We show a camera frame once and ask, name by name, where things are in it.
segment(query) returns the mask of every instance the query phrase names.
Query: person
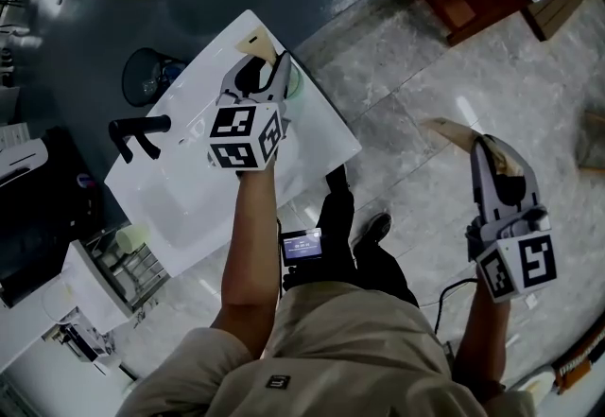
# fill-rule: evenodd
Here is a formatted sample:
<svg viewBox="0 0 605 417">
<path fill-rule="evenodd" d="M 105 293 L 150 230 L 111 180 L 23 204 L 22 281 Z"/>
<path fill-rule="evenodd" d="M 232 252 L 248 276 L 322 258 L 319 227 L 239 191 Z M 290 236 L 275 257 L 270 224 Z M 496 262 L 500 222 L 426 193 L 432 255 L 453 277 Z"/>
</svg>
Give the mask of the person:
<svg viewBox="0 0 605 417">
<path fill-rule="evenodd" d="M 343 167 L 326 177 L 323 256 L 285 275 L 277 305 L 273 179 L 273 163 L 240 178 L 215 321 L 191 331 L 118 417 L 534 415 L 527 392 L 499 383 L 510 303 L 493 303 L 479 277 L 450 370 L 399 264 L 379 246 L 388 214 L 371 221 L 353 258 L 354 198 Z"/>
</svg>

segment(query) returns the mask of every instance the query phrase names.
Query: shirt sleeve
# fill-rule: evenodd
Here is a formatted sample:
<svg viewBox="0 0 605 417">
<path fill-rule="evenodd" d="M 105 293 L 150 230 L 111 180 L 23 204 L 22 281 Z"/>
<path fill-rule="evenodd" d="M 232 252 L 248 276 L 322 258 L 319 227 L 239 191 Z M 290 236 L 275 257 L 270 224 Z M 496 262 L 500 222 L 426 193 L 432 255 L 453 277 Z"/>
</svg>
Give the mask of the shirt sleeve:
<svg viewBox="0 0 605 417">
<path fill-rule="evenodd" d="M 535 417 L 536 408 L 528 391 L 506 391 L 483 405 L 488 417 Z"/>
<path fill-rule="evenodd" d="M 132 391 L 116 417 L 201 415 L 210 406 L 223 378 L 251 361 L 248 349 L 230 333 L 195 329 Z"/>
</svg>

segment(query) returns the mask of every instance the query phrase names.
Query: small display screen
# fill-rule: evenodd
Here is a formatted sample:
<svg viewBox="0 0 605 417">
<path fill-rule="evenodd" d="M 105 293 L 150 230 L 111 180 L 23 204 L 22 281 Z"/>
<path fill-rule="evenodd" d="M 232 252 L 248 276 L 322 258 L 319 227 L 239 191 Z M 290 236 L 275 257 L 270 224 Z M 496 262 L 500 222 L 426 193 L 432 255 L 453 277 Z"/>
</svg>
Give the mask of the small display screen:
<svg viewBox="0 0 605 417">
<path fill-rule="evenodd" d="M 321 229 L 284 234 L 282 240 L 288 261 L 321 255 Z"/>
</svg>

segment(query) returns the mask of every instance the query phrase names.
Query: shirt logo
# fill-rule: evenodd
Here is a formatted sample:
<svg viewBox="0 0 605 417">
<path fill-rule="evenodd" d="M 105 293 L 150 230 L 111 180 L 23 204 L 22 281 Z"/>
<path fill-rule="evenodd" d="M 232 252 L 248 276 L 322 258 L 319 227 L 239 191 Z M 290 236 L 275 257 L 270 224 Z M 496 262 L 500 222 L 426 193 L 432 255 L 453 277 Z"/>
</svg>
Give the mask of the shirt logo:
<svg viewBox="0 0 605 417">
<path fill-rule="evenodd" d="M 266 384 L 266 388 L 284 391 L 287 389 L 288 383 L 290 383 L 289 375 L 272 375 Z"/>
</svg>

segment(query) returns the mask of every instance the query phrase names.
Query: person's right arm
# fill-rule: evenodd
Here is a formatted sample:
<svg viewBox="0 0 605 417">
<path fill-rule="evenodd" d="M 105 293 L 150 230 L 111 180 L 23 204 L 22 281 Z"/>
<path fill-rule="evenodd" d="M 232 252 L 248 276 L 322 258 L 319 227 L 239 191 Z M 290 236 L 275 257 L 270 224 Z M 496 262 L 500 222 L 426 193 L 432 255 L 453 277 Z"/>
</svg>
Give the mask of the person's right arm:
<svg viewBox="0 0 605 417">
<path fill-rule="evenodd" d="M 456 361 L 454 380 L 470 389 L 477 401 L 487 403 L 503 392 L 500 380 L 506 365 L 506 337 L 510 302 L 492 300 L 482 274 L 466 323 Z"/>
</svg>

